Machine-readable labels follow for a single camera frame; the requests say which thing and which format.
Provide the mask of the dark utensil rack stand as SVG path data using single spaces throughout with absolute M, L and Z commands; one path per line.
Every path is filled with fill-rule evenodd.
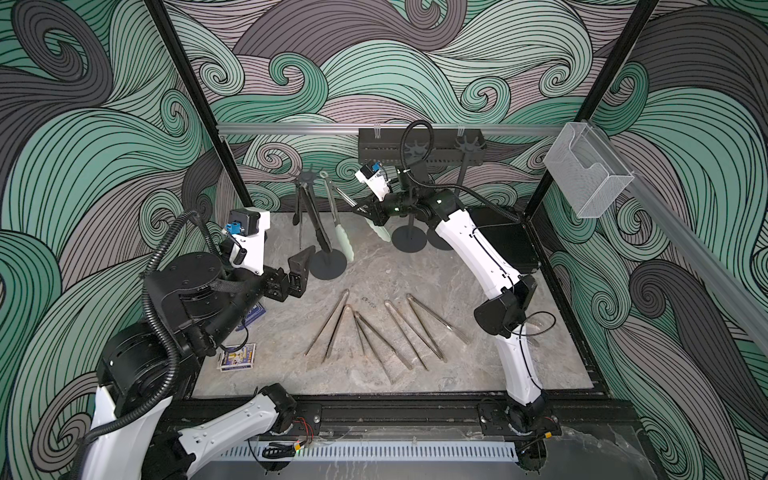
M 314 194 L 314 182 L 318 174 L 311 170 L 298 173 L 294 183 L 296 186 L 296 207 L 293 224 L 302 222 L 303 214 L 307 213 L 313 227 L 319 249 L 309 260 L 310 273 L 319 280 L 333 280 L 340 277 L 347 267 L 346 256 L 338 249 L 333 249 L 331 240 L 322 225 L 320 211 Z
M 461 157 L 461 162 L 459 163 L 459 173 L 457 174 L 457 179 L 454 181 L 454 183 L 458 185 L 462 185 L 466 177 L 466 172 L 468 170 L 468 167 L 472 162 L 472 156 L 477 151 L 481 151 L 484 148 L 484 140 L 482 137 L 482 132 L 480 130 L 477 130 L 476 135 L 471 140 L 469 140 L 468 135 L 464 133 L 461 137 L 456 138 L 455 143 L 456 143 L 456 148 L 461 152 L 462 157 Z M 441 236 L 437 234 L 434 228 L 429 227 L 427 229 L 426 237 L 429 244 L 434 248 L 441 251 L 452 250 L 452 247 Z
M 420 145 L 417 140 L 412 143 L 405 143 L 402 149 L 405 165 L 409 168 L 415 167 L 422 180 L 425 179 L 426 175 L 426 166 L 423 162 L 423 156 L 426 152 L 427 144 Z M 407 224 L 394 230 L 392 243 L 397 250 L 405 253 L 416 253 L 426 246 L 427 235 L 423 229 L 416 225 L 416 215 L 413 211 L 407 216 Z

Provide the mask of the green metal tongs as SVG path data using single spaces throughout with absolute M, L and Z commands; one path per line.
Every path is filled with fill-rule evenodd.
M 340 220 L 340 215 L 339 215 L 338 207 L 336 205 L 335 195 L 338 195 L 342 200 L 344 200 L 351 207 L 356 207 L 357 202 L 353 200 L 345 192 L 343 192 L 339 187 L 337 187 L 326 172 L 320 171 L 319 177 L 324 182 L 326 192 L 328 195 L 328 201 L 329 201 L 330 210 L 333 218 L 336 239 L 347 261 L 353 262 L 355 259 L 354 250 L 350 242 L 349 236 Z

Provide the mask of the black metal tongs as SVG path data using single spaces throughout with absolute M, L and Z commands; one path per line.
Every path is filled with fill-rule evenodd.
M 299 225 L 303 219 L 303 213 L 306 212 L 309 215 L 311 224 L 313 225 L 314 232 L 318 244 L 321 250 L 325 253 L 332 251 L 331 242 L 327 232 L 325 231 L 321 219 L 318 207 L 315 202 L 313 187 L 307 183 L 297 180 L 296 185 L 296 206 L 293 214 L 292 224 L 294 226 Z

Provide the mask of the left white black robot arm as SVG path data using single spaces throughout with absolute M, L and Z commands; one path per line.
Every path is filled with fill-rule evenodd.
M 99 357 L 93 424 L 68 478 L 189 479 L 254 436 L 288 431 L 297 402 L 278 383 L 200 425 L 166 432 L 157 426 L 262 297 L 304 294 L 313 252 L 308 247 L 290 257 L 287 270 L 268 267 L 261 275 L 230 269 L 210 252 L 161 268 L 166 251 L 153 253 L 143 274 L 142 320 L 114 335 Z

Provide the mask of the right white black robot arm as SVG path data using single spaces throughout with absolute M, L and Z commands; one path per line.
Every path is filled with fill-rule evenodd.
M 520 273 L 495 250 L 450 189 L 372 193 L 353 210 L 375 226 L 385 225 L 394 216 L 413 215 L 452 247 L 486 296 L 473 315 L 494 339 L 505 376 L 512 429 L 534 439 L 559 434 L 559 422 L 547 406 L 528 345 L 526 309 L 537 288 L 535 279 Z

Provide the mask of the right steel tongs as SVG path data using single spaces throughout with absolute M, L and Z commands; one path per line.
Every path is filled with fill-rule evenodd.
M 438 360 L 443 363 L 447 362 L 447 356 L 444 353 L 442 347 L 439 345 L 437 338 L 429 329 L 429 325 L 425 320 L 426 316 L 432 318 L 439 326 L 448 332 L 448 334 L 458 340 L 464 347 L 468 347 L 471 344 L 471 339 L 461 331 L 457 326 L 448 322 L 442 315 L 438 314 L 434 309 L 429 307 L 425 302 L 417 298 L 411 293 L 407 293 L 405 301 L 410 311 L 410 315 L 406 315 L 401 309 L 394 304 L 392 300 L 384 301 L 385 311 L 390 318 L 395 322 L 398 329 L 406 337 L 408 344 L 412 347 L 417 360 L 422 364 L 425 369 L 428 369 L 426 363 L 422 360 L 422 357 L 410 340 L 410 331 L 425 348 L 427 348 Z

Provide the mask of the centre steel tongs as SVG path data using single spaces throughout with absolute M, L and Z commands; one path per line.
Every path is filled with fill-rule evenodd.
M 413 369 L 412 363 L 361 312 L 353 312 L 354 320 L 372 362 L 381 370 L 390 385 L 401 382 L 405 373 Z

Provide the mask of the blue card box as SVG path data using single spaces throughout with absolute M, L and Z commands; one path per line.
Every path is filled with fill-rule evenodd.
M 266 314 L 266 309 L 261 302 L 257 302 L 256 305 L 246 314 L 241 324 L 236 328 L 237 331 L 242 331 L 248 328 L 251 324 Z

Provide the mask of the small card box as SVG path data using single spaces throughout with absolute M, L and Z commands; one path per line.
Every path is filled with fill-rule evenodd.
M 254 343 L 247 343 L 238 350 L 222 352 L 219 356 L 218 369 L 221 372 L 252 369 L 255 351 L 256 345 Z

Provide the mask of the black tray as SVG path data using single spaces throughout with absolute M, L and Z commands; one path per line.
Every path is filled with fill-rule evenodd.
M 538 255 L 522 224 L 513 223 L 487 207 L 471 208 L 469 213 L 480 232 L 508 264 L 522 274 L 539 270 Z

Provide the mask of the black perforated wall shelf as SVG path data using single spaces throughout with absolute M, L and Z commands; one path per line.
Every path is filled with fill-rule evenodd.
M 358 160 L 361 164 L 376 161 L 384 165 L 400 165 L 400 142 L 405 128 L 361 128 L 358 135 Z M 464 133 L 471 140 L 479 129 L 434 129 L 433 148 L 426 157 L 429 166 L 459 166 L 462 154 L 456 148 L 455 140 Z M 484 162 L 487 144 L 472 156 L 470 165 Z M 429 146 L 430 135 L 425 127 L 414 128 L 407 136 L 406 143 L 417 140 L 420 145 Z

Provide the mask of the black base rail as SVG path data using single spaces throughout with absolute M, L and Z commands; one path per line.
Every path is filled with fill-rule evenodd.
M 482 433 L 510 436 L 511 418 L 522 413 L 502 392 L 424 394 L 296 395 L 296 413 L 317 433 L 353 427 L 477 427 Z M 632 424 L 637 415 L 627 401 L 578 391 L 544 396 L 543 416 L 563 426 Z

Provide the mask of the clear plastic wall bin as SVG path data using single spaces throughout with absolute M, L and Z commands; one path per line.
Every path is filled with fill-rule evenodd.
M 563 126 L 544 164 L 581 219 L 601 217 L 634 180 L 605 132 L 586 121 Z

